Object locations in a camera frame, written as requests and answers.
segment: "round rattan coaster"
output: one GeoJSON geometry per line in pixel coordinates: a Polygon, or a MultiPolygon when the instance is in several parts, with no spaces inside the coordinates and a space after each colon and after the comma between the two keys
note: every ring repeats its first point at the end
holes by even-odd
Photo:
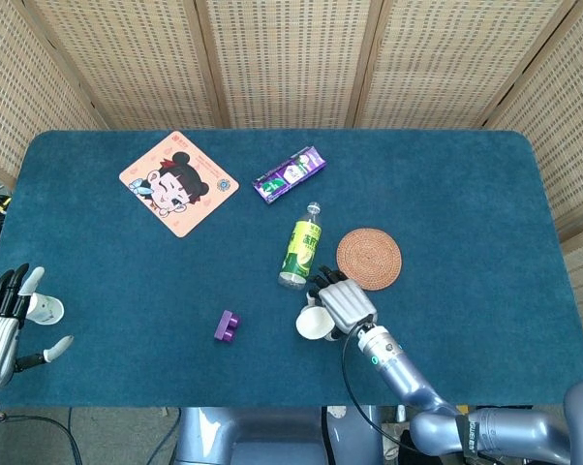
{"type": "Polygon", "coordinates": [[[394,283],[401,271],[401,251],[386,232],[362,228],[348,232],[337,248],[339,269],[367,291],[394,283]]]}

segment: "table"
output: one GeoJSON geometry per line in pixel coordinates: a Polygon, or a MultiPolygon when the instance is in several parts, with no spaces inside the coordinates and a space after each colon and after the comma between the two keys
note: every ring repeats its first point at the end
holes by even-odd
{"type": "MultiPolygon", "coordinates": [[[[277,284],[295,220],[322,205],[315,264],[348,231],[385,230],[403,270],[370,293],[387,326],[446,399],[560,402],[583,380],[583,333],[530,144],[513,132],[189,130],[240,189],[177,238],[118,174],[169,131],[48,132],[24,160],[0,240],[0,271],[46,268],[39,291],[64,319],[28,323],[20,354],[73,334],[62,358],[18,374],[10,405],[350,404],[341,343],[294,328],[303,293],[277,284]],[[251,180],[306,145],[328,166],[266,205],[251,180]],[[225,309],[242,326],[213,333],[225,309]]],[[[359,400],[397,399],[350,352],[359,400]]]]}

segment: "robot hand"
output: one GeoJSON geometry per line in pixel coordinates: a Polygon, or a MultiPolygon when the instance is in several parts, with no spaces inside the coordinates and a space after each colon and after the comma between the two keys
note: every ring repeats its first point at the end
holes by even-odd
{"type": "Polygon", "coordinates": [[[362,324],[374,324],[378,320],[376,307],[353,279],[327,266],[320,266],[320,271],[324,277],[309,278],[318,287],[309,291],[309,295],[322,301],[340,331],[348,334],[362,324]]]}
{"type": "Polygon", "coordinates": [[[29,264],[25,263],[16,271],[10,269],[0,277],[0,388],[8,383],[14,371],[59,357],[73,340],[73,336],[67,336],[43,354],[15,359],[18,334],[27,316],[29,300],[44,275],[44,269],[37,267],[23,283],[28,269],[29,264]]]}

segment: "cable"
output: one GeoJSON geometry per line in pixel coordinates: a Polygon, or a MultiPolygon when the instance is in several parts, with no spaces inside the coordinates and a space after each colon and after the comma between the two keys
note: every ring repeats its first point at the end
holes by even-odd
{"type": "Polygon", "coordinates": [[[489,460],[490,462],[492,462],[494,465],[505,465],[503,462],[501,462],[498,458],[494,458],[494,457],[490,457],[489,455],[485,455],[484,453],[481,452],[477,452],[476,455],[479,456],[479,458],[482,458],[483,460],[489,460]]]}
{"type": "Polygon", "coordinates": [[[369,417],[367,417],[367,414],[364,413],[364,411],[360,407],[360,404],[358,404],[356,397],[353,395],[352,387],[350,386],[350,380],[348,380],[348,370],[346,369],[346,353],[348,352],[348,343],[350,342],[352,335],[354,333],[356,333],[356,330],[361,325],[362,325],[362,323],[357,323],[353,327],[353,329],[348,333],[348,336],[346,337],[346,342],[343,345],[343,353],[341,354],[341,371],[343,372],[343,381],[346,384],[346,389],[348,390],[348,394],[350,395],[350,399],[352,400],[353,404],[356,406],[356,409],[358,410],[360,415],[365,419],[365,421],[367,421],[373,429],[375,429],[380,434],[382,434],[386,439],[389,439],[390,441],[392,441],[393,443],[395,443],[397,446],[399,446],[402,449],[406,449],[406,450],[409,450],[410,452],[415,452],[415,453],[418,453],[420,455],[425,455],[420,450],[417,450],[415,448],[411,448],[410,446],[403,444],[401,441],[393,438],[388,433],[386,433],[383,429],[381,429],[379,426],[377,426],[373,421],[371,421],[371,419],[369,417]]]}
{"type": "Polygon", "coordinates": [[[175,456],[177,455],[177,444],[173,448],[173,453],[171,454],[171,458],[169,459],[169,465],[175,465],[175,456]]]}
{"type": "Polygon", "coordinates": [[[173,424],[173,426],[171,427],[169,432],[165,435],[165,437],[162,439],[162,441],[160,443],[158,443],[158,446],[156,446],[156,448],[154,449],[152,454],[149,456],[149,458],[147,459],[147,463],[145,465],[151,465],[152,460],[154,460],[154,457],[156,456],[156,454],[165,445],[165,442],[171,437],[171,434],[173,434],[173,431],[175,431],[175,428],[179,424],[179,420],[181,418],[182,418],[182,409],[177,409],[177,418],[175,419],[175,423],[173,424]]]}
{"type": "Polygon", "coordinates": [[[334,458],[334,450],[332,449],[332,443],[330,442],[330,434],[328,433],[327,407],[322,407],[322,440],[323,446],[326,449],[326,458],[328,460],[328,465],[336,465],[337,462],[334,458]]]}
{"type": "Polygon", "coordinates": [[[10,416],[5,415],[5,419],[3,421],[5,421],[5,422],[17,422],[17,421],[28,421],[28,420],[44,421],[46,423],[54,424],[59,429],[61,429],[66,434],[66,436],[68,436],[68,439],[70,440],[70,447],[72,448],[72,455],[74,456],[75,464],[82,465],[82,459],[80,458],[80,451],[78,450],[78,444],[77,444],[77,441],[75,440],[75,437],[59,421],[55,421],[52,418],[39,417],[37,415],[10,415],[10,416]]]}
{"type": "Polygon", "coordinates": [[[68,409],[68,431],[72,433],[72,407],[68,409]]]}

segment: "robotic arm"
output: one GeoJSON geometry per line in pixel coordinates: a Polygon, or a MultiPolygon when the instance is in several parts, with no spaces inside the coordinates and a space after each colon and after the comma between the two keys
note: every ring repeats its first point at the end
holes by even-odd
{"type": "Polygon", "coordinates": [[[560,465],[583,465],[583,388],[574,387],[566,398],[566,414],[572,436],[550,416],[515,409],[481,409],[466,418],[462,434],[461,413],[443,400],[403,352],[388,330],[376,325],[378,312],[354,280],[341,271],[320,270],[326,279],[313,281],[319,299],[337,328],[358,337],[358,348],[374,364],[391,390],[406,405],[422,411],[411,421],[416,447],[427,455],[471,450],[541,460],[560,465]]]}

